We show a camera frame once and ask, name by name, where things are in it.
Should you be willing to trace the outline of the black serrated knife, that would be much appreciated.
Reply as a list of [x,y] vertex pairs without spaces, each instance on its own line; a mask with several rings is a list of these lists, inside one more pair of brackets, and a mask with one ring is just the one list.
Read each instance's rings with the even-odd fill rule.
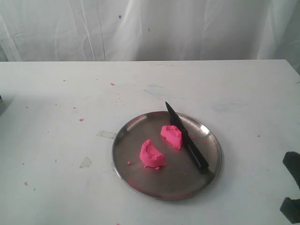
[[195,165],[200,171],[208,169],[209,164],[202,153],[199,151],[197,146],[194,144],[193,140],[190,138],[187,129],[184,127],[181,119],[177,113],[172,109],[168,102],[165,101],[166,108],[171,116],[171,119],[175,126],[181,131],[183,145],[187,148],[187,152],[191,159],[194,161]]

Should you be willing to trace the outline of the round steel plate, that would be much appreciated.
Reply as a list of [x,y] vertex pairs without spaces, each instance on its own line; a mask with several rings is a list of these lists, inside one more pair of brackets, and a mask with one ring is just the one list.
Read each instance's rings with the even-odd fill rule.
[[[178,115],[209,167],[200,171],[183,146],[175,149],[160,134],[163,125],[172,123],[166,111],[148,112],[127,122],[112,145],[112,163],[119,177],[140,194],[159,200],[181,200],[203,191],[219,174],[223,153],[213,133],[200,121]],[[145,167],[139,158],[142,144],[150,139],[164,154],[166,165]]]

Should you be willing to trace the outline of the clear tape piece upper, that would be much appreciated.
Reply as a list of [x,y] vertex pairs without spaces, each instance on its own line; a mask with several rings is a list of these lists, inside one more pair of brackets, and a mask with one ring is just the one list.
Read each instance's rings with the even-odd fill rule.
[[99,133],[97,133],[97,136],[103,137],[103,138],[114,139],[116,136],[116,133],[109,132],[109,131],[100,131]]

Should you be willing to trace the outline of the clear tape piece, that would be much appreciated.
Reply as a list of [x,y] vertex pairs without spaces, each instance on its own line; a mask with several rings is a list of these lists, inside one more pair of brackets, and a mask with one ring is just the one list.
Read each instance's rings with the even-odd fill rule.
[[109,131],[100,131],[99,133],[97,133],[97,136],[103,137],[103,138],[114,139],[116,136],[116,133],[109,132]]
[[83,168],[89,168],[92,164],[92,161],[90,158],[85,157],[85,159],[82,161],[82,163],[80,164],[79,168],[83,169]]

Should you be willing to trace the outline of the clear tape piece lower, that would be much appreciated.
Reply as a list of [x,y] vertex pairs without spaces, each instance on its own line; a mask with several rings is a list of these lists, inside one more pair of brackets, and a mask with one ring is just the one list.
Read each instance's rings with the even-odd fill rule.
[[92,161],[90,158],[85,157],[85,159],[82,161],[82,163],[80,164],[79,168],[83,169],[83,168],[89,168],[92,164]]

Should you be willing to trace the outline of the white backdrop curtain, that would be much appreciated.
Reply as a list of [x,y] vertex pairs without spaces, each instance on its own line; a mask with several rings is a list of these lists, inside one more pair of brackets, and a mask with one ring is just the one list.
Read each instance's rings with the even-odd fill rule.
[[3,0],[8,61],[287,59],[297,0]]

